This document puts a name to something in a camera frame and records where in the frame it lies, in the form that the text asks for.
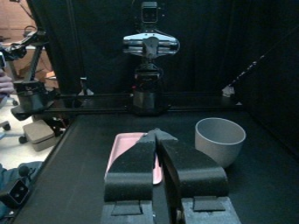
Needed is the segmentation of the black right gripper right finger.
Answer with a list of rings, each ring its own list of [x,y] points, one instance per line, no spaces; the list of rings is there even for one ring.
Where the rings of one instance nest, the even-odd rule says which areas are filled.
[[[190,201],[194,212],[224,212],[220,198],[230,192],[224,169],[170,133],[156,129],[154,134],[171,208],[183,211]]]

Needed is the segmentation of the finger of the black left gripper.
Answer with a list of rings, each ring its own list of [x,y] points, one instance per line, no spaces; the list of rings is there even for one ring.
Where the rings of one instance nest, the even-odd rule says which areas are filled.
[[[143,55],[150,60],[151,59],[151,39],[144,38],[143,39]]]
[[[159,39],[155,37],[151,37],[151,59],[156,58],[158,47],[159,47]]]

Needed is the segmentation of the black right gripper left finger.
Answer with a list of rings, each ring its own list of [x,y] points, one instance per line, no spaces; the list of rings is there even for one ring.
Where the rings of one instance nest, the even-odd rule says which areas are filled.
[[[155,169],[155,133],[116,135],[104,177],[105,208],[112,216],[143,215],[151,207]]]

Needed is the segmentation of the person's hand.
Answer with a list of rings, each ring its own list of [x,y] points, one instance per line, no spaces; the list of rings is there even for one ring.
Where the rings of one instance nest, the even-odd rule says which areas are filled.
[[[0,69],[0,93],[9,95],[13,91],[15,91],[15,85],[12,78]]]

